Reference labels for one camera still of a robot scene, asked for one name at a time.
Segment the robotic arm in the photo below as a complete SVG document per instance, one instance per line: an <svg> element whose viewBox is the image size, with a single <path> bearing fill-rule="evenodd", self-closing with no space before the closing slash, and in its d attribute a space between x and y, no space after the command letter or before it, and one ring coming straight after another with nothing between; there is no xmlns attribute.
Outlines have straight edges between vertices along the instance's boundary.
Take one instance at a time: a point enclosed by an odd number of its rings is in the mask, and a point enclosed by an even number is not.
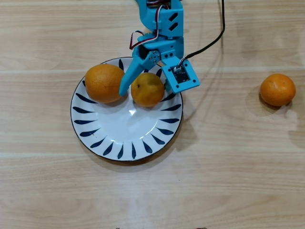
<svg viewBox="0 0 305 229"><path fill-rule="evenodd" d="M151 70L159 61L174 93L200 85L188 60L183 60L183 6L180 0L136 0L143 25L152 33L142 34L132 45L133 61L121 81L124 96L132 82L145 69Z"/></svg>

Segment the wood grain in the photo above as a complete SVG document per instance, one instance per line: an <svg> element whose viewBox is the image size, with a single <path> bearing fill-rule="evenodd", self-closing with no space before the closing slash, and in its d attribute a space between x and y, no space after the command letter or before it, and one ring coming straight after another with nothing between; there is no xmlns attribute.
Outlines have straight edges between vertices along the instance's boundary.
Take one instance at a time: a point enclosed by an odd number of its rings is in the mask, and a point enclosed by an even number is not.
<svg viewBox="0 0 305 229"><path fill-rule="evenodd" d="M184 0L186 54L220 32L217 0ZM130 56L133 0L1 0L1 229L304 229L305 1L226 1L223 40L192 58L173 142L134 164L100 159L70 121L93 65ZM297 86L259 101L271 73Z"/></svg>

